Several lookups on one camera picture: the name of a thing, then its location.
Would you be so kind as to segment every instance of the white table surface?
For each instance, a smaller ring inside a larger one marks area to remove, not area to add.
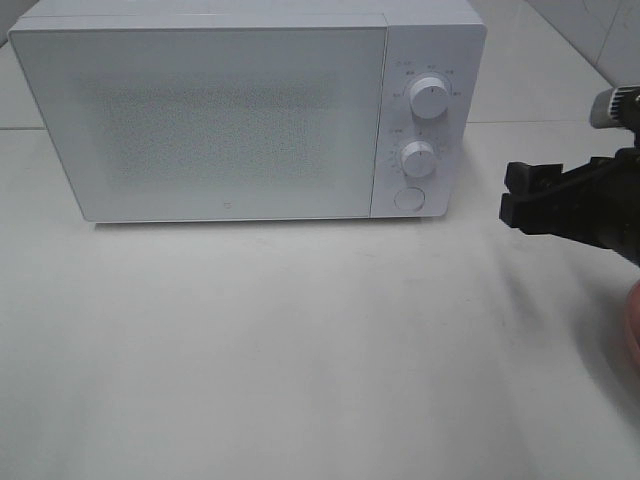
[[[527,4],[437,220],[94,226],[0,49],[0,478],[634,479],[637,267],[497,219],[509,161],[612,154]]]

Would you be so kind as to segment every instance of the white microwave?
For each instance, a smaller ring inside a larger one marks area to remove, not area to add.
[[[40,0],[9,38],[84,218],[145,222],[442,215],[485,33],[464,0]]]

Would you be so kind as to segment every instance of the control panel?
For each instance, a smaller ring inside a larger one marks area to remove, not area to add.
[[[372,217],[445,213],[484,37],[479,24],[389,27]]]

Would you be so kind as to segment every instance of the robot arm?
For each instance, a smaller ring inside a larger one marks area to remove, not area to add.
[[[562,164],[509,163],[500,219],[527,235],[609,248],[640,264],[640,86],[602,92],[590,121],[595,128],[631,130],[635,147],[567,172]]]

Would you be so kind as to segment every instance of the white tile wall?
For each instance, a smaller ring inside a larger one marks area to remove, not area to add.
[[[529,3],[595,64],[620,0],[529,0]]]
[[[640,84],[640,0],[622,0],[597,68],[614,85]]]
[[[0,1],[0,45],[7,41],[7,31],[20,15],[29,10],[38,0]]]

